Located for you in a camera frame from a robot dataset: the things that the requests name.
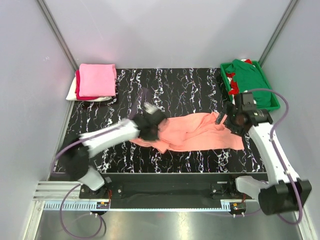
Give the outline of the salmon pink t shirt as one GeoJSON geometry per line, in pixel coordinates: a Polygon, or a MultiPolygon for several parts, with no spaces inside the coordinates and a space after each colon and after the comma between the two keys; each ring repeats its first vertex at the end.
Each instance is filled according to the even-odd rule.
{"type": "Polygon", "coordinates": [[[218,115],[217,112],[200,112],[171,117],[158,134],[159,140],[136,138],[131,142],[140,147],[153,147],[162,154],[166,151],[243,150],[241,136],[232,134],[223,124],[215,124],[218,115]]]}

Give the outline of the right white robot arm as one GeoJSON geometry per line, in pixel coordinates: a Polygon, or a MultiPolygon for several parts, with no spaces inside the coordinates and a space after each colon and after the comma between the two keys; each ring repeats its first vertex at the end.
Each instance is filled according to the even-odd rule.
{"type": "Polygon", "coordinates": [[[228,195],[236,199],[244,194],[256,200],[267,216],[287,212],[302,214],[312,186],[309,180],[302,180],[291,166],[269,112],[257,109],[253,103],[227,102],[215,123],[223,124],[235,135],[248,135],[257,147],[267,173],[266,183],[249,175],[231,177],[227,185],[228,195]]]}

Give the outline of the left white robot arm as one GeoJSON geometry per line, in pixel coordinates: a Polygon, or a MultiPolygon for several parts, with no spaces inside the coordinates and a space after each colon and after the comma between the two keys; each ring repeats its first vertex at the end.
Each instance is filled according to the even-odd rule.
{"type": "Polygon", "coordinates": [[[108,193],[107,180],[90,165],[90,158],[137,138],[156,141],[159,139],[159,126],[166,120],[166,115],[159,109],[153,113],[138,113],[109,127],[79,135],[61,149],[56,158],[71,180],[86,185],[95,197],[103,198],[108,193]]]}

